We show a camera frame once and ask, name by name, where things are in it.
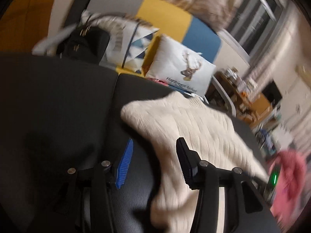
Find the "white deer print pillow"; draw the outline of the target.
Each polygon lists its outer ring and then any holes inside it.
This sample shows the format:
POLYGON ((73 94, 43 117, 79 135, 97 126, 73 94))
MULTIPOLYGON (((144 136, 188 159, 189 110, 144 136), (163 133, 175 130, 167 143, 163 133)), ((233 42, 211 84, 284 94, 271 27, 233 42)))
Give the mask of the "white deer print pillow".
POLYGON ((163 34, 145 77, 203 97, 215 70, 201 55, 163 34))

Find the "pink quilted blanket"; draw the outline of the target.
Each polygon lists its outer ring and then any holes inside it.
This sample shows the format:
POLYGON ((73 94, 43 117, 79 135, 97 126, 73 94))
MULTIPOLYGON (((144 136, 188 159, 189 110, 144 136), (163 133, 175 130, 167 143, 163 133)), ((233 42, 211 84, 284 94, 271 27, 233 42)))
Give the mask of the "pink quilted blanket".
POLYGON ((307 165, 305 158, 294 149, 281 150, 270 161, 269 173, 278 163, 281 166, 276 183, 276 194, 270 211, 282 232, 294 223, 294 210, 305 184, 307 165))

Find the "wooden wardrobe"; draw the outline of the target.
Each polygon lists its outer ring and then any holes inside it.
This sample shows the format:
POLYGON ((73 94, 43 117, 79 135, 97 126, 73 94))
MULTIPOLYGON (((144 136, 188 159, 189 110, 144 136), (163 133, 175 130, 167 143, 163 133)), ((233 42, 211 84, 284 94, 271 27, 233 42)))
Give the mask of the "wooden wardrobe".
POLYGON ((30 53, 48 34, 54 0, 1 0, 1 52, 30 53))

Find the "grey yellow blue sofa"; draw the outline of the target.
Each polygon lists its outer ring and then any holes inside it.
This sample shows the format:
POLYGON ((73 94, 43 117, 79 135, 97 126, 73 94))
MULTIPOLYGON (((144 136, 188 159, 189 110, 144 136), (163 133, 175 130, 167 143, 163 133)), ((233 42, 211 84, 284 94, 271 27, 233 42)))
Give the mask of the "grey yellow blue sofa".
POLYGON ((184 46, 199 52, 213 63, 221 49, 220 37, 205 23, 189 13, 163 0, 74 0, 63 28, 54 36, 38 42, 32 49, 34 55, 45 55, 52 48, 63 52, 65 39, 72 33, 84 10, 117 15, 130 14, 152 23, 159 30, 151 42, 143 68, 148 70, 165 34, 184 46))

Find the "triangle pattern pillow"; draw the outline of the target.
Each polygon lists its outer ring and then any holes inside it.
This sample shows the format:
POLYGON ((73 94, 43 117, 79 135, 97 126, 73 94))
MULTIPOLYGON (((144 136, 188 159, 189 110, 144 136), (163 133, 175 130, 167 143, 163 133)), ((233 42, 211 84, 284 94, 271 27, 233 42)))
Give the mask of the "triangle pattern pillow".
POLYGON ((107 62, 142 74, 145 56, 159 28, 129 14, 103 14, 89 10, 83 11, 81 22, 97 26, 110 34, 110 42, 105 51, 107 62))

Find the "wooden side table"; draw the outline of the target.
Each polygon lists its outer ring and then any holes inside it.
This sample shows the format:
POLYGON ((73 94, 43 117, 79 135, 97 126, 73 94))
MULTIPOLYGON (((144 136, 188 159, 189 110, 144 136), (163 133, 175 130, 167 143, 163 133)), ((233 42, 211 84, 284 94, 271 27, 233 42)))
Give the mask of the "wooden side table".
POLYGON ((233 102, 238 119, 244 121, 250 128, 257 127, 273 112, 272 104, 262 93, 259 93, 252 102, 247 98, 245 91, 242 93, 237 91, 236 86, 223 72, 216 72, 215 78, 233 102))

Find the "black television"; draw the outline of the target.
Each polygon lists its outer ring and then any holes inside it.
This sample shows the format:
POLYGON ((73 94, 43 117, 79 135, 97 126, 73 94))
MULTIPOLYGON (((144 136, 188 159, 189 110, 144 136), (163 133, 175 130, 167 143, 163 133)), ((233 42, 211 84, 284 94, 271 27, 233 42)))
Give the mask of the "black television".
POLYGON ((272 80, 263 90, 262 94, 267 98, 267 100, 272 104, 273 107, 279 104, 283 99, 279 88, 277 87, 274 80, 272 80))

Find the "pink cloth on sofa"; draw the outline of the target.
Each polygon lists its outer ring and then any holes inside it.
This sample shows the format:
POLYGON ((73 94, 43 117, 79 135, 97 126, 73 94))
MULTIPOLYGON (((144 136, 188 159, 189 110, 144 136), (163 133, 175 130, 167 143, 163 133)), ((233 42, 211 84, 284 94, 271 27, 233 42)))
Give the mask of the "pink cloth on sofa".
POLYGON ((161 85, 164 85, 164 86, 169 86, 166 82, 163 82, 163 81, 158 80, 156 78, 147 78, 147 80, 155 82, 155 83, 158 83, 158 84, 161 84, 161 85))

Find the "window with white frame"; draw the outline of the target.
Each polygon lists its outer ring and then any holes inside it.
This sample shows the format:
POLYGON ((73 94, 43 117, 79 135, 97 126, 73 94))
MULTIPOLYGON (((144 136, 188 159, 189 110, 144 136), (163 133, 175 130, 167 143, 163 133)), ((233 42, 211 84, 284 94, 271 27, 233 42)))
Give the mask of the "window with white frame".
POLYGON ((244 61, 250 62, 272 37, 284 9, 281 0, 243 0, 219 35, 244 61))

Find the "cream knitted sweater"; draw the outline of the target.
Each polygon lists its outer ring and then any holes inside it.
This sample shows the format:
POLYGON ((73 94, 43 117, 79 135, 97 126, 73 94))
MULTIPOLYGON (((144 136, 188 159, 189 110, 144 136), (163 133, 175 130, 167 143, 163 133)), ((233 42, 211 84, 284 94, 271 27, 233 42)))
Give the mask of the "cream knitted sweater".
POLYGON ((151 223, 166 232, 190 231, 199 194, 184 181, 176 154, 178 138, 215 167, 240 167, 262 180, 268 178, 231 119, 197 97, 173 91, 164 98, 133 101, 122 107, 121 119, 151 143, 159 160, 161 183, 151 203, 151 223))

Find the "black handbag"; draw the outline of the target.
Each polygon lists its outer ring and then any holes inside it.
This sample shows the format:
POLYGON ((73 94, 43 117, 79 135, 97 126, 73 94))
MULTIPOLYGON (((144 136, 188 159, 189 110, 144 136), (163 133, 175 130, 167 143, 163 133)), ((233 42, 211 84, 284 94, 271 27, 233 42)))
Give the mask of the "black handbag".
POLYGON ((80 26, 64 41, 61 57, 98 64, 105 54, 110 38, 110 33, 98 26, 80 26))

